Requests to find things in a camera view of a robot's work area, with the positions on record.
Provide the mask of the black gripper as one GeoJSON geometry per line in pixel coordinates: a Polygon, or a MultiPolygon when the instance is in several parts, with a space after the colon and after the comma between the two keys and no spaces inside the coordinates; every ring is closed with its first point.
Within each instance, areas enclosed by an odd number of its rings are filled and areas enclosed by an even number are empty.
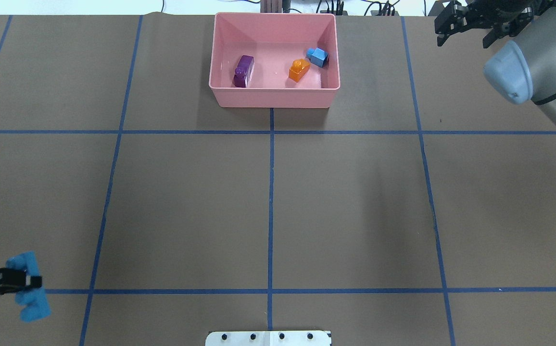
{"type": "Polygon", "coordinates": [[[482,39],[482,46],[487,49],[501,38],[517,37],[553,4],[554,0],[472,0],[468,4],[450,0],[434,20],[437,46],[443,46],[452,35],[487,29],[489,32],[482,39]]]}

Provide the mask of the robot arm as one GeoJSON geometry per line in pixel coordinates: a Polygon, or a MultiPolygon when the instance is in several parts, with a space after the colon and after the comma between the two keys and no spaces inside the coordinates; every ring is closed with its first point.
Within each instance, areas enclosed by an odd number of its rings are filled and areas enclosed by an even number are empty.
{"type": "Polygon", "coordinates": [[[486,29],[483,48],[509,37],[484,65],[490,85],[513,104],[531,101],[556,127],[556,0],[439,0],[434,32],[486,29]]]}

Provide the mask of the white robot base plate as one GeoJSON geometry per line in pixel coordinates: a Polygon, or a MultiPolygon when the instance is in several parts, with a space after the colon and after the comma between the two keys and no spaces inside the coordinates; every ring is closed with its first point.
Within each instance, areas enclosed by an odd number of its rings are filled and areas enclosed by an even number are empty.
{"type": "Polygon", "coordinates": [[[206,346],[332,346],[330,331],[216,331],[208,334],[206,346]]]}

